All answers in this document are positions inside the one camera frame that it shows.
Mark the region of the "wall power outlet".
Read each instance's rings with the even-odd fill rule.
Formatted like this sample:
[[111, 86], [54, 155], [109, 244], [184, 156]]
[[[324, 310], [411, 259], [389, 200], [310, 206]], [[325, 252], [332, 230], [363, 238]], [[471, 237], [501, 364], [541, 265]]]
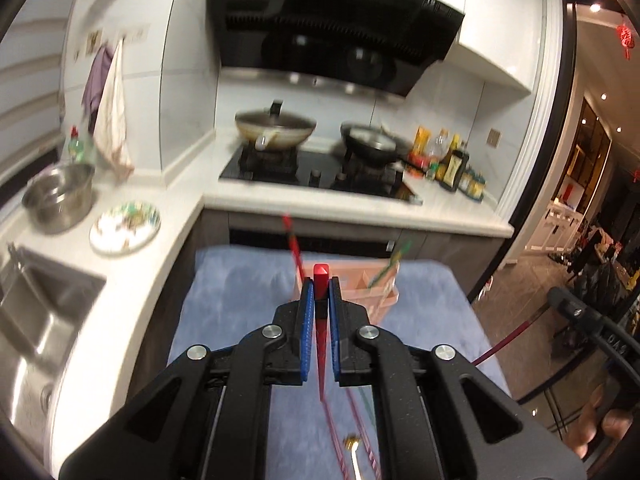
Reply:
[[501, 132], [491, 128], [488, 132], [486, 143], [492, 148], [498, 148], [498, 144], [501, 138]]

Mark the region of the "pink perforated utensil basket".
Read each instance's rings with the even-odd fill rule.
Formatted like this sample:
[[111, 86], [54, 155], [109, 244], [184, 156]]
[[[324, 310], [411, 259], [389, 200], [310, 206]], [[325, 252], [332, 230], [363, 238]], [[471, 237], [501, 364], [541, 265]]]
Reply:
[[372, 324], [380, 325], [388, 311], [397, 304], [399, 262], [391, 266], [372, 287], [369, 284], [390, 263], [388, 260], [315, 258], [303, 263], [308, 276], [312, 275], [316, 263], [329, 266], [330, 274], [340, 281], [342, 298], [365, 307]]

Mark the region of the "green chopstick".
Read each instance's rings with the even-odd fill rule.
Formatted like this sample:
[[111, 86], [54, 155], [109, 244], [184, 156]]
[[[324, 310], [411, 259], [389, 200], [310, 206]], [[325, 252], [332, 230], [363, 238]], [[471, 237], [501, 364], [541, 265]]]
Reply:
[[405, 244], [398, 247], [390, 256], [390, 260], [386, 263], [386, 266], [382, 270], [379, 270], [377, 274], [373, 278], [370, 279], [368, 283], [367, 289], [371, 289], [378, 284], [378, 282], [382, 281], [385, 278], [385, 275], [393, 269], [394, 266], [401, 260], [401, 258], [410, 250], [412, 246], [412, 241], [407, 240]]

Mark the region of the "steel sink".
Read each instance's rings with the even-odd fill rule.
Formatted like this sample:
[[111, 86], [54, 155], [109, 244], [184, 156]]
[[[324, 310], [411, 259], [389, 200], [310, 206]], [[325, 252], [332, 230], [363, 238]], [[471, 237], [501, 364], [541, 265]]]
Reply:
[[11, 244], [1, 269], [1, 411], [38, 457], [55, 398], [104, 278]]

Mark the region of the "dark soy sauce bottle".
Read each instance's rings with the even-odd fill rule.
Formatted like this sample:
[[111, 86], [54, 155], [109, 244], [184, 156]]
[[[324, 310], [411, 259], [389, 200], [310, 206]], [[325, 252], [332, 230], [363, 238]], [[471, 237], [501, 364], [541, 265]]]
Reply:
[[440, 186], [442, 188], [448, 192], [457, 191], [469, 158], [470, 154], [466, 149], [465, 142], [461, 142], [457, 148], [451, 151], [444, 175], [442, 176], [442, 180], [440, 180]]

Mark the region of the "gold flower spoon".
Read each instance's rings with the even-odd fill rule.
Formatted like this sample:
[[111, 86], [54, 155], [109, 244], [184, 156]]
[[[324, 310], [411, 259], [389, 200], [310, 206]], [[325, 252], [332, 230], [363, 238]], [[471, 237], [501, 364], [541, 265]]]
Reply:
[[349, 434], [343, 440], [343, 444], [346, 448], [346, 451], [348, 452], [350, 461], [352, 462], [352, 472], [354, 473], [354, 479], [362, 480], [362, 474], [358, 462], [358, 448], [360, 445], [360, 437], [358, 437], [356, 434]]

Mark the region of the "black frying pan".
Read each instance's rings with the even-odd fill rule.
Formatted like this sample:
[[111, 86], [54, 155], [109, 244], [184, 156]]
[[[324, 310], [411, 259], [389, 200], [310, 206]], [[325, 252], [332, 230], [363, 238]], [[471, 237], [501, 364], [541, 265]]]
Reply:
[[343, 122], [341, 136], [346, 153], [355, 156], [371, 168], [384, 168], [395, 162], [409, 162], [408, 153], [402, 149], [399, 141], [381, 128]]

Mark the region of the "red chopstick gold band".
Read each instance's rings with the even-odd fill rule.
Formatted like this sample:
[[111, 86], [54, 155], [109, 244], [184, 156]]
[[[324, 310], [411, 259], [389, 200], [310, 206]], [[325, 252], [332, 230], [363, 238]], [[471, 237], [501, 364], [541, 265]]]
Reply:
[[508, 333], [505, 337], [503, 337], [500, 341], [494, 344], [490, 349], [481, 354], [478, 358], [476, 358], [472, 364], [474, 366], [480, 365], [492, 358], [495, 354], [501, 351], [503, 348], [506, 348], [512, 341], [521, 336], [522, 333], [525, 333], [526, 330], [529, 329], [534, 323], [536, 323], [548, 310], [550, 306], [548, 304], [544, 304], [537, 311], [535, 311], [529, 318], [526, 318], [524, 322], [521, 322], [520, 325], [516, 326], [511, 333]]

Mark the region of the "cream wok with lid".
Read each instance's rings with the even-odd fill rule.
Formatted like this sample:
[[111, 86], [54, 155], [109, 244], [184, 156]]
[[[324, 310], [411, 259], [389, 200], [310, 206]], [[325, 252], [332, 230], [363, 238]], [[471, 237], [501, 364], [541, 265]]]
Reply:
[[290, 150], [303, 144], [317, 128], [308, 117], [282, 110], [282, 101], [273, 101], [263, 110], [236, 113], [235, 127], [246, 143], [260, 152]]

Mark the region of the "purple hanging cloth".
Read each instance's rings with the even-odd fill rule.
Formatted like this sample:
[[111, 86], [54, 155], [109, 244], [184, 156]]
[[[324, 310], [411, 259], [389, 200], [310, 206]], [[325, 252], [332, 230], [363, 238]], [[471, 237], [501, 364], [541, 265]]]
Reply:
[[113, 55], [113, 50], [108, 44], [102, 44], [99, 47], [93, 59], [84, 94], [82, 95], [82, 110], [88, 119], [88, 133], [90, 134], [93, 134], [94, 128], [96, 128], [96, 118], [98, 117], [102, 93]]

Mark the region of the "small green spice bottle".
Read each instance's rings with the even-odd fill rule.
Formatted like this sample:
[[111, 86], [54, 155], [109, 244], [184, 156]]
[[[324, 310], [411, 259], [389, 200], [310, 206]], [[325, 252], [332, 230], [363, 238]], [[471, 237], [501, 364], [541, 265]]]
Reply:
[[437, 174], [438, 167], [439, 167], [439, 161], [436, 160], [436, 159], [432, 159], [428, 163], [426, 174], [425, 174], [425, 177], [427, 178], [427, 180], [435, 180], [436, 179], [436, 174]]

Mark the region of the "bright red chopstick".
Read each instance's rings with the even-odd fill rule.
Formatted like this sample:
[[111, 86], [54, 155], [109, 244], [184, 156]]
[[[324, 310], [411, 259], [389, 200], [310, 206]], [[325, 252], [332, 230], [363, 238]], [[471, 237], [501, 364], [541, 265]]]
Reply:
[[316, 328], [316, 350], [318, 391], [322, 404], [326, 403], [326, 340], [328, 339], [328, 304], [330, 267], [327, 263], [314, 265], [314, 327]]

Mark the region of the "dark maroon chopstick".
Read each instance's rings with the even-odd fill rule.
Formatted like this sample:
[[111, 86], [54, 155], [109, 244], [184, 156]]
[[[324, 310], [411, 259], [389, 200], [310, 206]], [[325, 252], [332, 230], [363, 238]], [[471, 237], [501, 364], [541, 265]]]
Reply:
[[282, 216], [282, 223], [285, 228], [286, 235], [288, 236], [288, 247], [292, 252], [294, 262], [296, 265], [297, 274], [301, 281], [306, 278], [306, 274], [303, 268], [302, 254], [300, 253], [297, 237], [293, 230], [293, 222], [288, 214]]

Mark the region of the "black range hood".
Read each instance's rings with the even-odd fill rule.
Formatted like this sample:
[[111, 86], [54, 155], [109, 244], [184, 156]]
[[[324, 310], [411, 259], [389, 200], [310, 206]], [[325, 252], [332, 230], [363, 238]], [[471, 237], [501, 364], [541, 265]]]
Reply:
[[408, 96], [442, 62], [462, 12], [439, 0], [209, 0], [222, 66]]

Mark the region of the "dark red chopstick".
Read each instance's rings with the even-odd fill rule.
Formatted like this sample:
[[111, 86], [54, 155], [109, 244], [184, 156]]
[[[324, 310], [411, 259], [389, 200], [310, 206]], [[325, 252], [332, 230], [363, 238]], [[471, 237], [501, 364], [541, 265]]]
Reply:
[[355, 399], [354, 394], [352, 393], [352, 389], [347, 389], [346, 394], [347, 394], [349, 406], [352, 409], [352, 416], [354, 416], [354, 419], [356, 420], [356, 425], [359, 430], [359, 434], [361, 437], [361, 441], [363, 443], [364, 450], [367, 453], [367, 458], [369, 460], [371, 469], [374, 473], [374, 478], [381, 479], [382, 476], [381, 476], [380, 465], [378, 464], [378, 458], [376, 457], [374, 449], [372, 448], [372, 445], [367, 433], [367, 428], [366, 426], [364, 426], [362, 417], [360, 416], [360, 413], [358, 411], [357, 401]]

